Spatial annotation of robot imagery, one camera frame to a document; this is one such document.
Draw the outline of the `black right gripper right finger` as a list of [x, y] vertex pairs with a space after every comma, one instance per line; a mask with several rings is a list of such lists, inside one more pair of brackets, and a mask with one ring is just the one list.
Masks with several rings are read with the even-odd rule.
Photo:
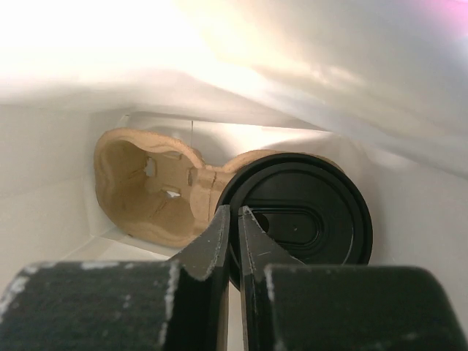
[[246, 350], [461, 350], [435, 277], [411, 266], [304, 265], [238, 212]]

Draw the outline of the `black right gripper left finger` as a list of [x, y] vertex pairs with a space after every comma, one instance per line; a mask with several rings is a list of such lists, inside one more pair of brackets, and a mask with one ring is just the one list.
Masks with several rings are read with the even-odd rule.
[[230, 209], [165, 261], [42, 262], [1, 297], [3, 350], [225, 350]]

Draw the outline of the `black plastic cup lid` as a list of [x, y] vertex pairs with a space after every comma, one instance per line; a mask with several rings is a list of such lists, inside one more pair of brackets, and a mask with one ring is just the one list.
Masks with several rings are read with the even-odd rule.
[[269, 238], [305, 264], [366, 265], [373, 246], [367, 203], [355, 183], [318, 156], [279, 153], [243, 166], [217, 202], [249, 207]]

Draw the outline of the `brown pulp cup carrier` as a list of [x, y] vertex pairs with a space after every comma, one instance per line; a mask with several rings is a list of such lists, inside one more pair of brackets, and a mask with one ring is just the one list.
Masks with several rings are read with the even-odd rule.
[[210, 224], [229, 181], [271, 149], [248, 151], [222, 166], [174, 137], [118, 128], [105, 132], [94, 149], [99, 206], [127, 235], [182, 248]]

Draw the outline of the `white and blue paper bag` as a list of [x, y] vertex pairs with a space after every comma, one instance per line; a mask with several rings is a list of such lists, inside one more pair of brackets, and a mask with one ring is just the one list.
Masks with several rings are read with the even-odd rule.
[[368, 203], [374, 264], [467, 288], [465, 1], [3, 1], [1, 284], [44, 260], [151, 260], [97, 205], [110, 129], [211, 164], [317, 152]]

